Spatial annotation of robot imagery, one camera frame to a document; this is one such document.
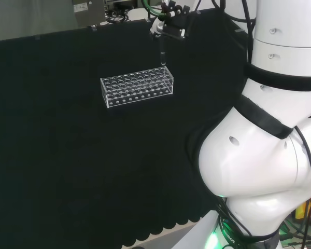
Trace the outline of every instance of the black cable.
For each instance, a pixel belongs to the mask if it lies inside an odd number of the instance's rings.
[[[310,167],[311,167],[311,151],[310,148],[305,140],[304,135],[302,134],[301,130],[296,126],[295,127],[297,133],[299,134],[300,138],[303,141],[303,145],[305,147],[306,153],[307,153],[307,157],[309,159],[309,163],[310,163]],[[308,215],[307,215],[307,219],[306,219],[306,226],[305,226],[305,231],[304,231],[304,235],[303,235],[303,241],[302,241],[302,249],[304,249],[305,243],[306,243],[306,238],[307,238],[307,232],[308,232],[308,228],[309,228],[309,222],[311,219],[311,207],[308,211]]]
[[[300,227],[297,227],[297,226],[295,226],[292,222],[290,222],[290,221],[288,221],[288,220],[287,220],[287,222],[290,224],[290,226],[291,226],[292,228],[294,228],[294,229],[296,230],[296,232],[292,234],[293,237],[296,237],[296,238],[298,238],[298,239],[303,239],[302,236],[299,236],[299,235],[298,235],[299,233],[304,234],[304,232],[303,232],[303,230],[302,230],[302,228],[303,228],[302,224],[301,224]]]
[[[232,36],[231,32],[229,31],[229,29],[228,29],[228,27],[227,27],[226,21],[227,21],[227,20],[226,20],[226,17],[223,16],[223,17],[222,17],[222,24],[223,24],[224,30],[226,31],[226,33],[228,34],[228,36],[230,37],[230,39],[231,39],[239,48],[241,48],[242,50],[246,50],[246,48],[245,48],[241,43],[239,43],[239,42],[237,41],[237,39],[235,39],[235,38]]]
[[[252,236],[251,232],[233,215],[232,211],[230,211],[221,197],[219,197],[219,202],[222,203],[222,206],[226,209],[229,215],[249,234],[249,236]]]
[[[216,3],[215,0],[211,0],[211,1],[212,1],[213,5],[214,5],[214,7],[215,7],[216,9],[220,9],[219,5],[217,5],[217,3]],[[229,19],[231,19],[231,20],[233,20],[233,21],[236,21],[236,22],[247,22],[246,19],[236,18],[236,17],[233,17],[233,16],[231,16],[231,15],[229,15],[229,14],[227,14],[227,13],[224,13],[224,14],[225,14]]]
[[[299,234],[299,233],[303,234],[302,229],[304,227],[304,224],[306,223],[308,207],[309,207],[309,201],[306,201],[303,221],[299,227],[296,227],[293,223],[291,223],[290,221],[287,221],[294,229],[296,229],[296,232],[293,234],[294,236]]]
[[[247,27],[248,27],[248,62],[251,63],[252,48],[253,48],[253,36],[252,36],[251,20],[250,20],[250,14],[249,14],[249,8],[248,8],[247,0],[242,0],[242,4],[243,4],[244,15],[245,15],[245,19],[247,21]]]
[[[198,1],[197,6],[196,6],[196,8],[195,8],[195,11],[198,10],[199,4],[201,4],[201,2],[202,2],[202,0],[199,0],[199,1]]]

